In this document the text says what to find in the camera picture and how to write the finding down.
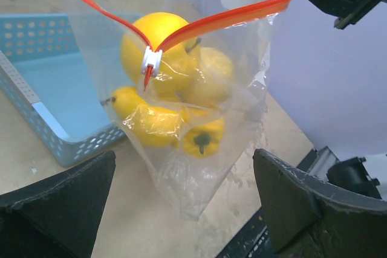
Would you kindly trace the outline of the yellow bell pepper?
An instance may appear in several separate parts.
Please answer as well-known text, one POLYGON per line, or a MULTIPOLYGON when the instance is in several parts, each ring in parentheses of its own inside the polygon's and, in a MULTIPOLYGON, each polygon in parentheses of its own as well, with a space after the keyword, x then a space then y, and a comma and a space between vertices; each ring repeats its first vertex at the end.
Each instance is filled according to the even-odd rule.
POLYGON ((224 135, 224 117, 211 118, 210 122, 204 122, 210 118, 207 110, 186 108, 180 113, 189 130, 181 136, 177 147, 195 158, 207 158, 216 154, 224 135))

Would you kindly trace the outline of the small yellow pear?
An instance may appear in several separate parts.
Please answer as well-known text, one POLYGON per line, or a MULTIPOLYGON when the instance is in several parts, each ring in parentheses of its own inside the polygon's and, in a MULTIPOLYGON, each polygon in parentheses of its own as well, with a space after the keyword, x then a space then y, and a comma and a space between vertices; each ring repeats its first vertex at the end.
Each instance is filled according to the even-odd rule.
POLYGON ((146 103, 135 86, 121 86, 100 102, 110 106, 122 125, 144 146, 164 147, 178 143, 181 118, 177 111, 146 103))

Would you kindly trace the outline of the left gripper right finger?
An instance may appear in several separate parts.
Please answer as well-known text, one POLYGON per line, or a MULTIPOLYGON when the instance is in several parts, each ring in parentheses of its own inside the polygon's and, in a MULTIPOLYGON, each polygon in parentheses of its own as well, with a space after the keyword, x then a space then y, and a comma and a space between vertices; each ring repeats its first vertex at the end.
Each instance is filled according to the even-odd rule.
POLYGON ((278 257, 386 257, 386 201, 310 175, 264 149, 253 155, 278 257))

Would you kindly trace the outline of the pale yellow pear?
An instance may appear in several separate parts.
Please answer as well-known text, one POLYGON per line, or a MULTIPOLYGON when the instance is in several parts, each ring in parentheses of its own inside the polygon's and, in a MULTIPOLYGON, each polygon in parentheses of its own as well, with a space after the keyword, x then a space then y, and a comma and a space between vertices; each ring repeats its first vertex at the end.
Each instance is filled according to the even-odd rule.
POLYGON ((200 66, 190 86, 180 91, 185 103, 217 108, 231 95, 234 65, 231 59, 213 47, 200 48, 200 66))

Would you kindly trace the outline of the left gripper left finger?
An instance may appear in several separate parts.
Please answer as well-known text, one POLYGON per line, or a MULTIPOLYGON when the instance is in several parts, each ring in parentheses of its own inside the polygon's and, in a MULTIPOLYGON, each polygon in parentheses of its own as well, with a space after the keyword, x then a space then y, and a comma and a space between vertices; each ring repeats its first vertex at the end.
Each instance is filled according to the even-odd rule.
POLYGON ((1 195, 1 257, 91 257, 114 172, 110 150, 1 195))

